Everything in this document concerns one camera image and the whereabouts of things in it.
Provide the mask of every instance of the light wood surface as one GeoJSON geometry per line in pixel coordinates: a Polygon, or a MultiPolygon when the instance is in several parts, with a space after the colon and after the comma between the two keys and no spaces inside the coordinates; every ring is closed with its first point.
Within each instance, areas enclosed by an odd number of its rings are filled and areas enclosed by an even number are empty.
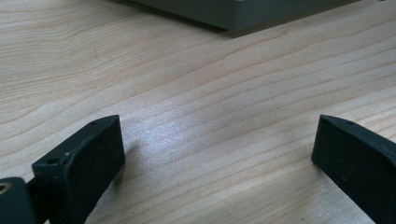
{"type": "Polygon", "coordinates": [[[104,0],[0,2],[0,178],[119,114],[88,223],[372,223],[310,160],[318,116],[396,141],[396,1],[251,34],[104,0]]]}

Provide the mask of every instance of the gray device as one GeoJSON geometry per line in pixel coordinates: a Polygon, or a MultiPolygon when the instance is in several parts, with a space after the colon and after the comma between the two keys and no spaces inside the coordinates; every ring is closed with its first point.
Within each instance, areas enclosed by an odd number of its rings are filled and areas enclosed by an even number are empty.
{"type": "Polygon", "coordinates": [[[132,0],[226,30],[311,15],[358,0],[132,0]]]}

